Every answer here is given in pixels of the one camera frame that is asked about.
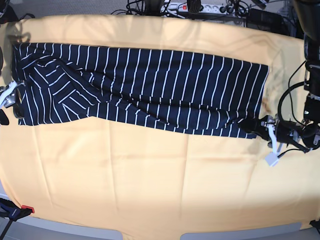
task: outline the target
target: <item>yellow cloth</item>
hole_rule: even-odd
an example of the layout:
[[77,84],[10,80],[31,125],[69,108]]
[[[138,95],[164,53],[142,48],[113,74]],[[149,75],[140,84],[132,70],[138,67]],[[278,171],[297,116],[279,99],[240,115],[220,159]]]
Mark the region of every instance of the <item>yellow cloth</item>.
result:
[[[168,49],[270,66],[260,116],[275,115],[290,75],[304,61],[303,41],[242,27],[184,19],[70,15],[0,28],[11,81],[11,45],[23,42]],[[293,83],[303,81],[304,69]],[[293,95],[301,119],[307,92]],[[289,101],[284,116],[289,115]],[[8,196],[35,217],[114,229],[124,239],[177,240],[317,218],[320,150],[290,152],[276,167],[261,139],[187,135],[90,117],[18,126],[12,109],[0,128],[0,179]]]

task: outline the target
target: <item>gray floor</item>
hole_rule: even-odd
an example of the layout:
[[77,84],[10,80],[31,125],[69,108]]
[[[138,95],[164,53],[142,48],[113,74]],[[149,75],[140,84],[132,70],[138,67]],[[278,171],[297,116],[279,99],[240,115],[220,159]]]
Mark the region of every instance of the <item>gray floor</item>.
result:
[[[254,5],[250,0],[245,2]],[[202,0],[207,4],[225,4],[226,0]],[[11,6],[18,17],[25,13],[34,14],[36,18],[51,15],[73,14],[110,14],[118,9],[125,9],[127,0],[11,0]],[[283,2],[271,2],[266,11],[278,12],[284,6]]]

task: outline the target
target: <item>red clamp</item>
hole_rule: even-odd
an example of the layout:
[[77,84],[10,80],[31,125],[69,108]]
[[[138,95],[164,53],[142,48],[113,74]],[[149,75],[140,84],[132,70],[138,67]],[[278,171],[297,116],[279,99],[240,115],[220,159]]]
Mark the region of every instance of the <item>red clamp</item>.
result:
[[33,214],[35,213],[35,209],[34,209],[33,207],[31,207],[31,206],[22,205],[22,206],[21,206],[21,209],[30,209],[30,210],[32,210],[32,213],[33,213]]

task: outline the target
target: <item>navy blue pants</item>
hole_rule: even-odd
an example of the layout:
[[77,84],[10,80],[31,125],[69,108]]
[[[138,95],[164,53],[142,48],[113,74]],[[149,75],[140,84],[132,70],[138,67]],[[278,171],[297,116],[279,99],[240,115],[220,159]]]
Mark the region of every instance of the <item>navy blue pants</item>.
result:
[[12,75],[26,81],[20,125],[87,117],[186,134],[254,138],[269,67],[174,50],[57,43],[13,46]]

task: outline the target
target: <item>striped pants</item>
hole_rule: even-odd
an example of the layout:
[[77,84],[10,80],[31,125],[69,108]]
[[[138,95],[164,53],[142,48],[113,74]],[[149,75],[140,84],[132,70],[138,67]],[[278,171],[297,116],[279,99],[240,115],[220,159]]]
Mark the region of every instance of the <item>striped pants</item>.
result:
[[87,117],[178,133],[254,138],[269,67],[202,53],[57,43],[13,46],[12,76],[26,82],[20,125]]

